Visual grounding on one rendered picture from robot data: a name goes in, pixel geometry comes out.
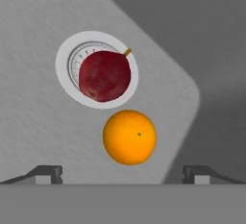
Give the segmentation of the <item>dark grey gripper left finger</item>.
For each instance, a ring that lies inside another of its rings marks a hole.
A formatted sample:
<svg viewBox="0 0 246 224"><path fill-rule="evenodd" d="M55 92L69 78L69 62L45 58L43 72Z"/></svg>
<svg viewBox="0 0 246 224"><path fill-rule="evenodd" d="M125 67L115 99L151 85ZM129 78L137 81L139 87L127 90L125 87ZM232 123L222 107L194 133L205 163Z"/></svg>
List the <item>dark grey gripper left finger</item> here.
<svg viewBox="0 0 246 224"><path fill-rule="evenodd" d="M0 182L0 185L61 185L61 165L38 165L25 175Z"/></svg>

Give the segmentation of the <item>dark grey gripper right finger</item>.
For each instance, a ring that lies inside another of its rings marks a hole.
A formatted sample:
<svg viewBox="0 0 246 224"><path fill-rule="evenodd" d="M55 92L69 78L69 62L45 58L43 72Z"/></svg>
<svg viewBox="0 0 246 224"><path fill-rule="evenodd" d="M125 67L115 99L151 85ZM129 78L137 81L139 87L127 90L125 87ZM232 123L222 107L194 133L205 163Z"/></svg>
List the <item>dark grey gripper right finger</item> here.
<svg viewBox="0 0 246 224"><path fill-rule="evenodd" d="M185 165L183 174L184 185L246 185L246 182L221 175L207 165Z"/></svg>

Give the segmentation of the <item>grey steel sink basin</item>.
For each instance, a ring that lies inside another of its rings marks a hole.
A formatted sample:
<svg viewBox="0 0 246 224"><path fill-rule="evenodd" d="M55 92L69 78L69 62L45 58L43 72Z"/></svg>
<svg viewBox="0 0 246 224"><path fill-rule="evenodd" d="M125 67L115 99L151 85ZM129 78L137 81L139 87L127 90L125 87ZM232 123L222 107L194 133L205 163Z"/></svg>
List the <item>grey steel sink basin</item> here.
<svg viewBox="0 0 246 224"><path fill-rule="evenodd" d="M158 132L145 164L114 162L110 112L59 84L58 49L86 30L133 50L128 107ZM246 181L246 0L0 0L0 180L39 164L61 165L68 184L177 184L187 164Z"/></svg>

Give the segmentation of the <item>orange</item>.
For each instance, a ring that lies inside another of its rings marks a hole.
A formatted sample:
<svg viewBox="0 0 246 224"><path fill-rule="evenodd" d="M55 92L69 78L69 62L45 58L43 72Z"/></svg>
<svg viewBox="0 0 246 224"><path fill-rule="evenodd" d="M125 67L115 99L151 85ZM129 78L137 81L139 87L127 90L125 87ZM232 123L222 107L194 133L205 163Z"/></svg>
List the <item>orange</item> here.
<svg viewBox="0 0 246 224"><path fill-rule="evenodd" d="M110 157L124 165L146 162L155 150L157 132L151 119L134 110L112 115L103 129L103 144Z"/></svg>

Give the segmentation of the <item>white round sink drain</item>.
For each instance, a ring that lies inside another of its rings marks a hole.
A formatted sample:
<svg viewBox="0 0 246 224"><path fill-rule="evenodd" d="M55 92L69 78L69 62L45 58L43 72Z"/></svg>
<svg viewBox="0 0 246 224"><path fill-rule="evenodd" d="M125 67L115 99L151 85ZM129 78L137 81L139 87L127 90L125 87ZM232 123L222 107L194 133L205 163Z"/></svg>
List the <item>white round sink drain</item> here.
<svg viewBox="0 0 246 224"><path fill-rule="evenodd" d="M56 73L64 91L78 103L93 109L107 110L118 108L135 94L138 84L138 68L133 53L127 56L131 68L131 81L119 98L109 102L97 102L81 93L79 71L82 62L96 51L125 53L128 50L123 42L109 34L97 31L84 31L66 39L58 50Z"/></svg>

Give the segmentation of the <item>dark red pear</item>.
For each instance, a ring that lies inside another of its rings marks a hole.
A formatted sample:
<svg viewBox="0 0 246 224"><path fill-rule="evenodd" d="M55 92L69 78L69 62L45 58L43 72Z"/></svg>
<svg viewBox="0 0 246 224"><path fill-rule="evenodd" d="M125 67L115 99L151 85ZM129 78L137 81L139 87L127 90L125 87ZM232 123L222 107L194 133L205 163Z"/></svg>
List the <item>dark red pear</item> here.
<svg viewBox="0 0 246 224"><path fill-rule="evenodd" d="M124 53L98 51L89 55L81 64L79 89L97 102L115 100L127 90L131 81L131 68Z"/></svg>

